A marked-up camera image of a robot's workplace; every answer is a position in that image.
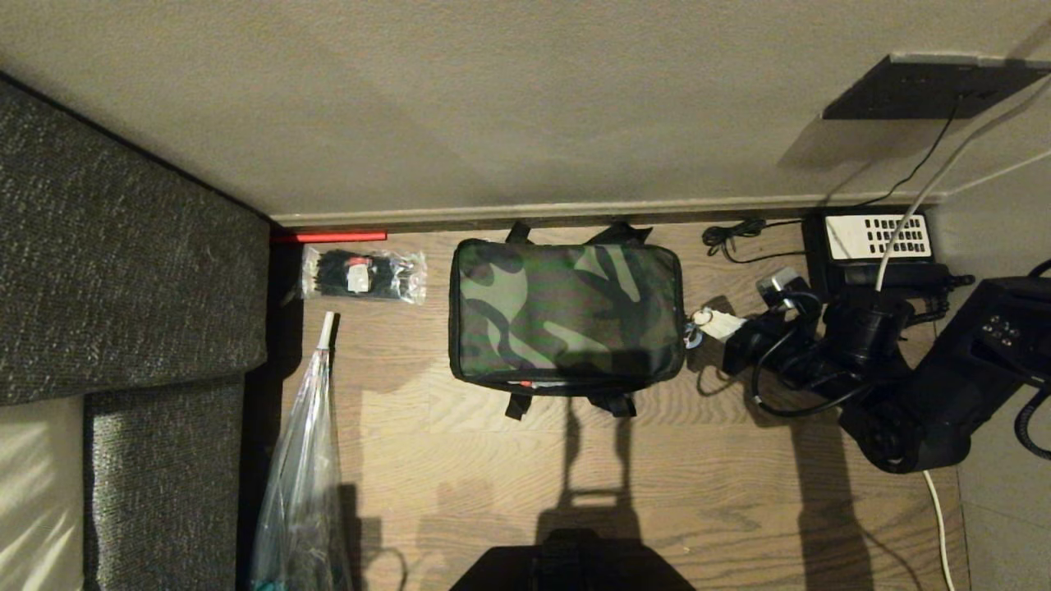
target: bag strap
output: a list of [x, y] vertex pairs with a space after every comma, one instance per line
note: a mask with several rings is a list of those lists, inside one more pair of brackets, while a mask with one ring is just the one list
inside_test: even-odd
[[643, 244], [653, 228], [640, 229], [627, 222], [614, 222], [584, 244]]
[[508, 409], [503, 411], [503, 415], [508, 419], [521, 421], [522, 415], [529, 412], [531, 404], [533, 404], [533, 396], [528, 394], [511, 394], [511, 400], [508, 401]]
[[515, 225], [511, 226], [511, 232], [508, 233], [508, 239], [503, 242], [508, 244], [533, 244], [529, 239], [530, 227], [522, 222], [515, 222]]
[[635, 416], [635, 401], [631, 394], [605, 394], [588, 396], [588, 401], [593, 405], [609, 411], [617, 419], [631, 419]]
[[[636, 228], [627, 222], [614, 222], [584, 244], [644, 244], [653, 228]], [[524, 222], [515, 222], [508, 233], [508, 244], [533, 244], [529, 239], [530, 227]]]

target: sofa cushion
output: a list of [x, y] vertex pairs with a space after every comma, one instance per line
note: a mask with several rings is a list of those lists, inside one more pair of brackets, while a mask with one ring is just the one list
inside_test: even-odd
[[81, 588], [83, 403], [0, 407], [0, 589]]
[[260, 217], [0, 78], [0, 405], [243, 372]]
[[233, 589], [243, 385], [86, 398], [87, 589]]

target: white fabric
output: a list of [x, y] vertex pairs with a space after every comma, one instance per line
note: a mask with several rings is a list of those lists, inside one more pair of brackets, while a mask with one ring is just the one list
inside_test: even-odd
[[84, 584], [83, 396], [0, 406], [0, 589]]

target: tag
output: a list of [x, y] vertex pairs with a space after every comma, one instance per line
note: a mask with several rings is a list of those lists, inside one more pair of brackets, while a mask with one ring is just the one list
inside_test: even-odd
[[369, 259], [352, 257], [347, 262], [347, 291], [365, 293], [369, 290]]

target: coiled black cable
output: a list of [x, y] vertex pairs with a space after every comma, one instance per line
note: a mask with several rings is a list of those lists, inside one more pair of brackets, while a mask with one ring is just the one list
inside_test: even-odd
[[[760, 388], [759, 388], [759, 376], [760, 376], [760, 373], [762, 371], [763, 365], [766, 363], [766, 360], [770, 359], [770, 355], [772, 355], [776, 350], [778, 350], [782, 345], [784, 345], [786, 342], [788, 342], [796, 334], [796, 332], [799, 330], [798, 323], [806, 322], [806, 321], [812, 321], [812, 320], [816, 320], [816, 317], [820, 318], [820, 315], [821, 315], [821, 299], [818, 298], [813, 293], [810, 293], [808, 291], [783, 291], [783, 292], [779, 293], [779, 295], [781, 297], [782, 300], [789, 300], [789, 299], [792, 299], [792, 298], [797, 298], [798, 299], [800, 297], [812, 298], [815, 301], [817, 301], [819, 303], [819, 306], [818, 306], [818, 310], [817, 310], [816, 313], [810, 314], [810, 315], [800, 315], [795, 321], [797, 323], [797, 325], [792, 326], [788, 330], [788, 332], [785, 332], [780, 339], [778, 339], [774, 343], [774, 345], [770, 346], [769, 349], [766, 349], [766, 352], [764, 352], [762, 355], [760, 355], [759, 361], [756, 362], [756, 367], [751, 371], [751, 382], [750, 382], [750, 386], [751, 386], [751, 388], [750, 388], [751, 400], [753, 400], [753, 402], [756, 403], [756, 406], [758, 406], [759, 408], [761, 408], [765, 412], [767, 412], [769, 414], [772, 414], [775, 416], [781, 416], [781, 417], [784, 417], [784, 419], [799, 419], [799, 417], [802, 417], [802, 416], [810, 416], [812, 414], [818, 414], [820, 412], [824, 412], [826, 410], [830, 410], [832, 408], [836, 408], [837, 406], [839, 406], [839, 405], [847, 402], [848, 400], [857, 398], [857, 396], [859, 396], [861, 394], [868, 393], [872, 388], [875, 387], [875, 384], [871, 384], [871, 383], [861, 384], [857, 388], [853, 388], [852, 390], [848, 391], [847, 393], [845, 393], [842, 396], [839, 396], [837, 399], [832, 399], [832, 400], [823, 402], [823, 403], [821, 403], [819, 405], [816, 405], [816, 406], [811, 406], [811, 407], [807, 407], [807, 408], [800, 408], [800, 409], [795, 409], [795, 410], [783, 410], [783, 409], [775, 408], [775, 407], [766, 404], [766, 401], [763, 400], [763, 396], [762, 396], [762, 394], [759, 391], [760, 390]], [[812, 347], [808, 347], [807, 348], [807, 353], [812, 352], [813, 349], [815, 348], [812, 348]], [[792, 358], [789, 358], [789, 361], [791, 361], [792, 364], [798, 363], [800, 361], [801, 356], [797, 358], [796, 355], [794, 355]], [[805, 389], [810, 389], [810, 388], [820, 386], [821, 384], [824, 384], [825, 382], [829, 382], [829, 381], [834, 380], [837, 378], [841, 378], [841, 376], [848, 375], [848, 374], [849, 374], [849, 372], [847, 372], [847, 371], [841, 371], [841, 372], [829, 373], [829, 374], [826, 374], [826, 375], [821, 375], [821, 376], [818, 376], [817, 379], [810, 381], [809, 383], [804, 384], [803, 386], [800, 386], [799, 389], [804, 389], [804, 388]]]
[[1023, 447], [1033, 452], [1033, 454], [1037, 457], [1044, 460], [1051, 460], [1051, 450], [1044, 449], [1043, 447], [1036, 445], [1036, 443], [1033, 442], [1033, 439], [1029, 436], [1029, 422], [1033, 419], [1033, 414], [1036, 412], [1036, 409], [1039, 408], [1040, 405], [1044, 404], [1044, 401], [1048, 400], [1049, 396], [1051, 396], [1051, 390], [1048, 388], [1044, 388], [1036, 392], [1036, 395], [1033, 396], [1031, 401], [1026, 403], [1026, 406], [1022, 407], [1022, 410], [1018, 411], [1018, 416], [1014, 419], [1014, 435], [1018, 437], [1018, 442], [1022, 443]]
[[734, 243], [735, 238], [756, 238], [766, 228], [787, 226], [789, 224], [799, 224], [802, 222], [803, 220], [788, 220], [785, 222], [774, 222], [772, 224], [768, 224], [766, 223], [766, 220], [751, 218], [737, 224], [736, 226], [708, 226], [704, 228], [704, 232], [701, 233], [701, 242], [708, 247], [708, 257], [715, 257], [719, 252], [722, 252], [723, 257], [726, 257], [727, 261], [739, 265], [755, 263], [757, 261], [765, 261], [766, 259], [774, 259], [777, 257], [806, 254], [806, 250], [796, 250], [794, 252], [778, 252], [776, 254], [756, 257], [755, 259], [738, 260], [729, 253], [730, 250], [737, 252], [737, 245]]

